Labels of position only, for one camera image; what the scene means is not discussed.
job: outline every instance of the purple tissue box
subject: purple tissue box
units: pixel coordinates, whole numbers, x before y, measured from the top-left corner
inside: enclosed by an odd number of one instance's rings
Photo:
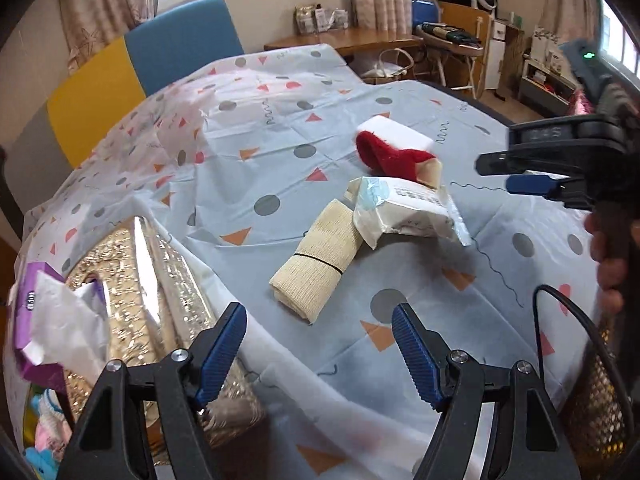
[[[36,276],[38,272],[45,272],[52,278],[64,281],[55,270],[45,262],[28,263],[24,269],[24,277],[18,288],[15,301],[15,323],[14,323],[14,348],[15,358],[18,363],[20,376],[31,383],[52,388],[57,392],[66,393],[65,378],[62,367],[57,364],[34,365],[22,353],[22,349],[31,341],[31,311],[35,300],[34,290],[36,288]]]

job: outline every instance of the window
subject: window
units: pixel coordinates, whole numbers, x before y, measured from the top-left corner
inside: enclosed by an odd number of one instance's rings
[[[640,88],[640,56],[611,7],[602,1],[602,37],[600,52],[623,76]]]

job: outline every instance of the white foam block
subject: white foam block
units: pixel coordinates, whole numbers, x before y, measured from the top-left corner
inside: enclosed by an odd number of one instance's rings
[[[373,116],[364,121],[358,126],[356,135],[360,132],[371,132],[396,150],[422,150],[428,152],[433,146],[433,139],[430,137],[381,115]]]

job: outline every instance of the gold tissue box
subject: gold tissue box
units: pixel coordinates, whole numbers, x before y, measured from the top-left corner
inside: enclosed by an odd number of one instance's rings
[[[71,270],[72,289],[102,283],[111,331],[107,359],[127,366],[159,361],[176,348],[188,348],[216,318],[200,293],[184,258],[150,222],[133,217],[96,244]],[[66,391],[78,420],[92,386],[66,371]],[[158,407],[145,404],[149,444],[156,463],[166,460]],[[224,444],[264,417],[264,410],[235,359],[216,400],[199,415],[211,446]]]

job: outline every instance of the white fan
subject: white fan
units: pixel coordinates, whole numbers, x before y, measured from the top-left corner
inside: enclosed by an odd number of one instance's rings
[[[492,18],[495,18],[495,8],[498,6],[497,0],[472,0],[471,6],[474,9],[486,10],[491,14]]]

